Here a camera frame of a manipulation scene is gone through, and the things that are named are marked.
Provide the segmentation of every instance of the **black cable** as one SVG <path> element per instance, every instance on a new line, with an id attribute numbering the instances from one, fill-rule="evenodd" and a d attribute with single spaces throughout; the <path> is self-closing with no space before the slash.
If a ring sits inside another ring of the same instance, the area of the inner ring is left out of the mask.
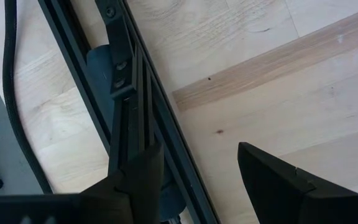
<path id="1" fill-rule="evenodd" d="M 34 172 L 42 191 L 45 194 L 52 194 L 53 192 L 49 185 L 48 179 L 42 170 L 37 157 L 31 149 L 28 139 L 25 136 L 23 125 L 20 121 L 20 116 L 16 105 L 14 88 L 14 61 L 17 30 L 16 10 L 16 0 L 5 0 L 5 47 L 4 61 L 2 65 L 2 86 L 4 89 L 5 104 L 17 142 L 19 143 L 25 158 L 29 162 L 29 165 Z"/>

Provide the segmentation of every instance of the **wooden floor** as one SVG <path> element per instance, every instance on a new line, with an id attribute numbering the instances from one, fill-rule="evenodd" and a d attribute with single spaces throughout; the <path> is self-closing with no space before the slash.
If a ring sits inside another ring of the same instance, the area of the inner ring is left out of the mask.
<path id="1" fill-rule="evenodd" d="M 91 45 L 107 43 L 94 2 L 73 4 Z M 358 192 L 358 1 L 129 4 L 222 223 L 257 223 L 241 141 Z M 27 135 L 54 191 L 81 191 L 106 176 L 107 155 L 37 1 L 18 9 Z"/>

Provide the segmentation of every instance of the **screw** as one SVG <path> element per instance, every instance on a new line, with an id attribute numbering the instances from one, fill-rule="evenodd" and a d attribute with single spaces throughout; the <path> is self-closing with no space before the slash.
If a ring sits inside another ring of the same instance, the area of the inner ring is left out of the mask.
<path id="1" fill-rule="evenodd" d="M 119 79 L 119 80 L 117 80 L 115 83 L 114 83 L 114 87 L 116 87 L 116 88 L 120 88 L 120 87 L 122 87 L 123 86 L 123 84 L 125 83 L 125 79 Z"/>
<path id="2" fill-rule="evenodd" d="M 106 15 L 107 17 L 114 17 L 116 15 L 116 10 L 113 7 L 109 7 L 106 9 Z"/>
<path id="3" fill-rule="evenodd" d="M 127 66 L 127 62 L 122 62 L 122 63 L 119 63 L 116 68 L 117 68 L 117 70 L 121 71 L 126 66 Z"/>

